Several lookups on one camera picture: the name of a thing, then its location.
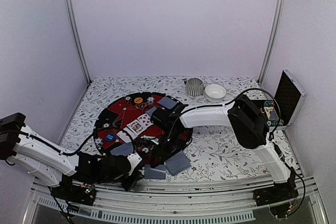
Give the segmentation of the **king of diamonds card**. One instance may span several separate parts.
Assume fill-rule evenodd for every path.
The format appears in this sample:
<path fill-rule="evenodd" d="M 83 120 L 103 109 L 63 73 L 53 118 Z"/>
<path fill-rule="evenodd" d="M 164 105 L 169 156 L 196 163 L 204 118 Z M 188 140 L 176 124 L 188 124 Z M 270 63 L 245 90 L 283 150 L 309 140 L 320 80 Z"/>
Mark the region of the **king of diamonds card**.
<path fill-rule="evenodd" d="M 135 134 L 139 135 L 146 130 L 139 120 L 134 120 L 127 124 L 127 127 Z"/>

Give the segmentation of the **blue small blind button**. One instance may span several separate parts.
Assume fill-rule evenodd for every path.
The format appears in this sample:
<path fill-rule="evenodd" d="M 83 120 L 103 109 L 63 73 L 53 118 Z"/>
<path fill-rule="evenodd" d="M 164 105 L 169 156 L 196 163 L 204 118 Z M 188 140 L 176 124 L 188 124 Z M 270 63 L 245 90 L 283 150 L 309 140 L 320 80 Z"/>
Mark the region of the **blue small blind button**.
<path fill-rule="evenodd" d="M 106 135 L 106 141 L 107 142 L 113 142 L 116 139 L 116 135 L 113 133 L 109 133 Z"/>

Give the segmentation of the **orange big blind button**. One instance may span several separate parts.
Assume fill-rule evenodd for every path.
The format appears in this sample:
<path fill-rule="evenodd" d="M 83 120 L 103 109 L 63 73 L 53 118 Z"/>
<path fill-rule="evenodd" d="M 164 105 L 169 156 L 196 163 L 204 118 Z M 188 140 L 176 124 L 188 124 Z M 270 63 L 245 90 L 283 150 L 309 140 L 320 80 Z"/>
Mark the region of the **orange big blind button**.
<path fill-rule="evenodd" d="M 134 99 L 134 103 L 135 104 L 141 104 L 141 103 L 143 103 L 143 99 L 141 97 L 137 97 L 137 98 Z"/>

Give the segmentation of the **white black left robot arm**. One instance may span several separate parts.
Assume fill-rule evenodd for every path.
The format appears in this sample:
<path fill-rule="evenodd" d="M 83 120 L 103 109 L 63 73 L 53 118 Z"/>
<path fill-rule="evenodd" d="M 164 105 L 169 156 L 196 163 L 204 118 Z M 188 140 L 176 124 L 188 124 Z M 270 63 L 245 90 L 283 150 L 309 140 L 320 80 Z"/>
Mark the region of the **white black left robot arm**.
<path fill-rule="evenodd" d="M 18 112 L 1 119 L 1 159 L 26 168 L 52 196 L 92 205 L 96 184 L 120 182 L 129 191 L 143 178 L 142 158 L 135 151 L 127 156 L 70 153 L 34 132 L 25 118 Z"/>

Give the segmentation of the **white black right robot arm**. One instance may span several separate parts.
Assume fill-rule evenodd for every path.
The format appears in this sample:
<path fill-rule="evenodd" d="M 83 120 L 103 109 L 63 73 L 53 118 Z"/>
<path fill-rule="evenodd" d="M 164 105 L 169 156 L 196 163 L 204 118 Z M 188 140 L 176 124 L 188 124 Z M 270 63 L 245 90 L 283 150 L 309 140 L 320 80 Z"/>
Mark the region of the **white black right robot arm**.
<path fill-rule="evenodd" d="M 151 166 L 156 167 L 186 148 L 189 140 L 181 135 L 199 126 L 230 126 L 238 143 L 254 151 L 273 179 L 273 186 L 254 191 L 257 205 L 275 203 L 298 197 L 295 179 L 298 176 L 286 161 L 280 147 L 273 141 L 274 132 L 260 108 L 243 92 L 227 103 L 189 106 L 170 104 L 164 97 L 151 115 L 151 121 L 164 131 L 154 146 Z"/>

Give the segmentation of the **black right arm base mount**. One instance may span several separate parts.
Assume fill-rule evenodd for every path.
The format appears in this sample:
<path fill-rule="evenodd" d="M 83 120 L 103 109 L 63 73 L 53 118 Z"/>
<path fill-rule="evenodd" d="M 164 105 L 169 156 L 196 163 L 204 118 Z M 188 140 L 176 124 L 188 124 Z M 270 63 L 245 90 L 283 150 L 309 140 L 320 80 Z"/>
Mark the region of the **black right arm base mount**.
<path fill-rule="evenodd" d="M 301 208 L 305 200 L 307 193 L 306 183 L 303 179 L 300 182 L 303 189 L 300 200 L 299 190 L 296 185 L 292 187 L 287 183 L 256 189 L 253 191 L 253 199 L 257 206 L 268 205 L 271 215 L 276 219 L 287 219 Z"/>

